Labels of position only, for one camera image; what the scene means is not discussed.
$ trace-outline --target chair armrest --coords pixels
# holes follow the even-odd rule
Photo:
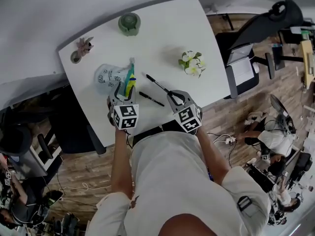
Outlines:
[[[265,53],[265,57],[267,60],[267,67],[268,67],[268,72],[269,72],[269,78],[272,80],[275,77],[275,66],[274,66],[274,61],[271,58],[270,53]]]
[[[106,152],[106,147],[103,146],[103,144],[100,142],[99,138],[95,134],[93,128],[91,125],[87,125],[88,133],[90,135],[90,139],[94,145],[94,148],[97,152],[97,154],[102,155]]]
[[[49,151],[48,144],[45,143],[45,138],[44,138],[43,134],[39,134],[37,136],[37,138],[38,138],[39,145],[40,145],[41,149],[43,150],[43,152],[46,154],[47,158],[53,159],[53,155]]]
[[[225,72],[227,76],[228,85],[230,87],[231,98],[235,99],[238,96],[238,92],[232,66],[228,65],[225,68]]]
[[[252,62],[260,63],[263,65],[266,65],[268,67],[268,72],[269,72],[269,78],[272,80],[275,77],[275,66],[274,66],[274,61],[271,58],[270,53],[265,53],[265,59],[256,57],[254,56],[252,58]]]

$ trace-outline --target white cable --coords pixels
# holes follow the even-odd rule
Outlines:
[[[74,190],[83,190],[83,191],[88,191],[88,190],[97,190],[97,189],[103,189],[103,188],[108,188],[110,187],[111,185],[109,186],[104,186],[104,187],[98,187],[98,188],[89,188],[88,184],[87,183],[82,183],[83,187],[85,187],[86,189],[82,189],[82,188],[75,188],[75,187],[70,187],[70,186],[66,186],[66,187],[60,187],[59,188],[59,191],[62,190],[62,189],[74,189]]]
[[[213,142],[215,142],[217,139],[221,138],[222,136],[229,136],[229,137],[232,139],[232,137],[231,137],[230,135],[228,135],[228,134],[223,134],[223,135],[220,135],[218,138],[216,138]]]

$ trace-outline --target white table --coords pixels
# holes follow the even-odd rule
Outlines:
[[[140,118],[133,135],[173,120],[166,93],[144,77],[143,72],[169,90],[187,91],[200,107],[230,95],[215,36],[198,0],[174,0],[135,13],[141,19],[137,36],[124,36],[116,18],[81,36],[93,36],[94,47],[78,64],[70,61],[78,40],[59,51],[71,87],[104,146],[115,141],[115,129],[107,119],[107,95],[99,94],[94,85],[94,73],[104,63],[127,67],[129,58],[134,57],[136,91],[165,105],[161,107],[137,94]],[[207,69],[200,78],[185,74],[178,65],[182,52],[188,50],[204,55]]]

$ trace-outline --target small potted plant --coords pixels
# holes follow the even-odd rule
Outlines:
[[[77,42],[78,50],[74,51],[71,54],[71,61],[75,64],[79,63],[81,58],[88,54],[94,45],[91,44],[91,40],[93,37],[89,37],[87,40],[84,38],[80,38],[79,42]]]
[[[182,54],[182,59],[178,60],[179,65],[186,74],[198,76],[206,69],[203,55],[199,52],[187,51]]]

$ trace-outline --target white shirt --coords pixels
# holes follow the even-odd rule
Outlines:
[[[310,179],[305,176],[305,174],[301,177],[300,181],[297,182],[300,189],[308,189],[310,187]]]
[[[274,117],[268,116],[265,119],[265,130],[261,132],[258,139],[274,153],[287,157],[291,153],[294,136],[290,134],[285,136],[284,132],[278,129],[283,128],[279,127]]]
[[[123,193],[108,195],[87,235],[157,236],[167,220],[184,213],[219,236],[259,235],[268,221],[268,195],[241,167],[230,170],[222,186],[210,181],[191,134],[163,132],[141,140],[133,148],[131,167],[132,201]],[[236,204],[242,196],[252,201],[244,212]]]
[[[283,192],[280,191],[280,188],[277,184],[273,187],[273,192],[275,193],[277,199],[280,201],[280,203],[287,207],[291,203],[291,197],[287,190],[284,190]]]

